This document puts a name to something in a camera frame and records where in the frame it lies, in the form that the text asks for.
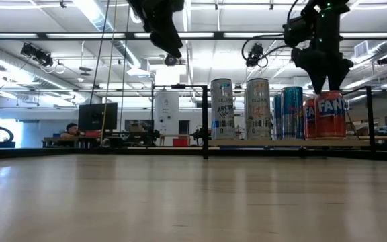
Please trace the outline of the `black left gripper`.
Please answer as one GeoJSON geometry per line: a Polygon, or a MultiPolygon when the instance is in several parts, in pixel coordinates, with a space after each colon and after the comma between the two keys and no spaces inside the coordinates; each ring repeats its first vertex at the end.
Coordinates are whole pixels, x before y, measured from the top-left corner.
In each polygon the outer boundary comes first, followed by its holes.
{"type": "Polygon", "coordinates": [[[180,48],[183,47],[172,19],[173,13],[182,11],[185,0],[126,0],[134,14],[142,22],[149,23],[150,40],[161,50],[175,58],[181,58],[180,48]]]}

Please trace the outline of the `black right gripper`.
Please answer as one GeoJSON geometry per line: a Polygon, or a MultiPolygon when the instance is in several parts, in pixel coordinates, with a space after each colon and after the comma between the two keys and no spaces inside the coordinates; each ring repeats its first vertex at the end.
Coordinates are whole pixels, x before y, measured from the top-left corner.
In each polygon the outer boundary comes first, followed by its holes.
{"type": "Polygon", "coordinates": [[[339,51],[340,13],[318,13],[313,17],[312,37],[306,49],[294,48],[292,60],[310,76],[315,94],[320,94],[328,74],[330,91],[340,86],[353,66],[339,51]]]}

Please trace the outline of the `red Fanta can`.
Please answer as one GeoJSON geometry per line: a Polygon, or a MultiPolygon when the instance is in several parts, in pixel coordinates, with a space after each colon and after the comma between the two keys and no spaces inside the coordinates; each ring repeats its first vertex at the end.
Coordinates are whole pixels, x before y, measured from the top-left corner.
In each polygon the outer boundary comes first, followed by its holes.
{"type": "Polygon", "coordinates": [[[346,138],[345,104],[340,91],[324,91],[314,101],[317,139],[346,138]]]}
{"type": "Polygon", "coordinates": [[[304,102],[304,136],[306,140],[316,138],[315,116],[315,99],[308,99],[304,102]]]}

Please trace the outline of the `white Celsius Tropical Vibe can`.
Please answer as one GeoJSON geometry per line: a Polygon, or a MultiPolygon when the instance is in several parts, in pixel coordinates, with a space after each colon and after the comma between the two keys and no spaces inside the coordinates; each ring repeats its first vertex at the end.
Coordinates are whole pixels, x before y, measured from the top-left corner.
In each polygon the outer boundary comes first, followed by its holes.
{"type": "Polygon", "coordinates": [[[246,126],[248,140],[269,140],[271,138],[271,109],[269,81],[255,78],[247,81],[246,126]]]}

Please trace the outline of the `wooden shelf board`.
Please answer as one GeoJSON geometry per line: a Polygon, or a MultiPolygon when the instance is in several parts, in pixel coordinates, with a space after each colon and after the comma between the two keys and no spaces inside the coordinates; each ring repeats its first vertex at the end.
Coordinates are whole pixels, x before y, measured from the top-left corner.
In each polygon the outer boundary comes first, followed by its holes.
{"type": "Polygon", "coordinates": [[[209,140],[210,146],[369,147],[366,140],[209,140]]]}

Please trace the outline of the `white air vent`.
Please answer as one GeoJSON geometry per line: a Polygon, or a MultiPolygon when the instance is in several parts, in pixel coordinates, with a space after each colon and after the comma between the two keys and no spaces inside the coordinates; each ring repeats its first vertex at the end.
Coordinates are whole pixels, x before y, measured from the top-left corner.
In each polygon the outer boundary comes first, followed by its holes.
{"type": "Polygon", "coordinates": [[[369,47],[368,41],[360,42],[358,45],[354,46],[354,58],[361,58],[368,54],[369,47]]]}

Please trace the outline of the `white Celsius Arctic Vibe can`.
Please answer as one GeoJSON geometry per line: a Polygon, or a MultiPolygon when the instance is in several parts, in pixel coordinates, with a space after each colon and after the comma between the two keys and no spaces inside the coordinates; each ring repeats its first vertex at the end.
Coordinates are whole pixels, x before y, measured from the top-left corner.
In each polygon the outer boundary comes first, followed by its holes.
{"type": "Polygon", "coordinates": [[[212,80],[210,89],[212,140],[235,139],[232,81],[227,78],[212,80]]]}

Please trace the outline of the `black computer monitor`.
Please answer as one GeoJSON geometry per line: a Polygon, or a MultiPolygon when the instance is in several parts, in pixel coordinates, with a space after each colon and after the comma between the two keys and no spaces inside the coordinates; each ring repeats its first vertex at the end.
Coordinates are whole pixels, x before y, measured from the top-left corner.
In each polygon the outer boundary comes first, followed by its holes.
{"type": "Polygon", "coordinates": [[[79,106],[78,127],[81,131],[115,130],[118,104],[85,104],[79,106]]]}

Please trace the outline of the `person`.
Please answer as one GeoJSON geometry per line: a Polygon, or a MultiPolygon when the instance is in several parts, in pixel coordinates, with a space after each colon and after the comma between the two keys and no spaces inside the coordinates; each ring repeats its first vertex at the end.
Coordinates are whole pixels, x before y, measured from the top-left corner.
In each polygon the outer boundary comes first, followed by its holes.
{"type": "Polygon", "coordinates": [[[72,138],[80,135],[78,126],[75,123],[70,123],[67,125],[66,130],[61,133],[61,138],[72,138]]]}

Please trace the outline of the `silver ventilation duct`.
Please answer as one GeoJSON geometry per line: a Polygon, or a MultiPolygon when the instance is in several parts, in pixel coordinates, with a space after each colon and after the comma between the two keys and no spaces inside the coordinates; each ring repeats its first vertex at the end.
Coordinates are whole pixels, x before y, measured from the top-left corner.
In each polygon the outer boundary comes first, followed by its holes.
{"type": "MultiPolygon", "coordinates": [[[[107,10],[103,8],[103,5],[98,0],[71,1],[99,32],[112,33],[114,31],[114,24],[110,23],[107,10]]],[[[110,43],[131,68],[135,69],[141,66],[140,60],[134,56],[124,41],[110,40],[110,43]]]]}
{"type": "Polygon", "coordinates": [[[352,61],[353,66],[341,84],[342,89],[353,89],[387,76],[387,65],[377,64],[377,60],[387,57],[387,40],[364,41],[368,41],[367,55],[354,58],[354,47],[351,52],[343,53],[343,58],[352,61]]]}

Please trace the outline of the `black shelf frame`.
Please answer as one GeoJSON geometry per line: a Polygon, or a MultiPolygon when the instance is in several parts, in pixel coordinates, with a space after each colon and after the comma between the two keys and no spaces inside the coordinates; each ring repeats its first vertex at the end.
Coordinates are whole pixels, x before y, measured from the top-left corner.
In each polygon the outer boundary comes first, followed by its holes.
{"type": "Polygon", "coordinates": [[[208,88],[205,85],[153,85],[151,87],[151,97],[155,98],[156,93],[155,89],[158,88],[161,91],[166,89],[172,89],[173,91],[195,91],[197,89],[202,90],[202,126],[200,128],[200,138],[202,140],[202,151],[204,153],[203,158],[207,160],[207,152],[211,150],[219,150],[220,148],[225,148],[228,150],[329,150],[329,149],[347,149],[347,150],[367,150],[371,152],[376,152],[376,142],[374,136],[374,127],[372,119],[372,92],[371,88],[367,87],[367,98],[368,98],[368,124],[369,124],[369,136],[366,139],[370,143],[369,147],[273,147],[273,146],[210,146],[208,144],[209,135],[208,135],[208,88]]]}

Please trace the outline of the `black table frame rail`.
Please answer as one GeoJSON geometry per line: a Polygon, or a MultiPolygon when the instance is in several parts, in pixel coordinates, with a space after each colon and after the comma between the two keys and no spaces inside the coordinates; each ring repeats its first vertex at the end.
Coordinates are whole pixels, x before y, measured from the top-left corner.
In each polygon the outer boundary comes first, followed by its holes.
{"type": "MultiPolygon", "coordinates": [[[[76,148],[27,148],[0,149],[0,159],[54,155],[180,155],[204,156],[201,149],[76,149],[76,148]]],[[[209,157],[338,157],[387,161],[387,151],[367,150],[209,150],[209,157]]]]}

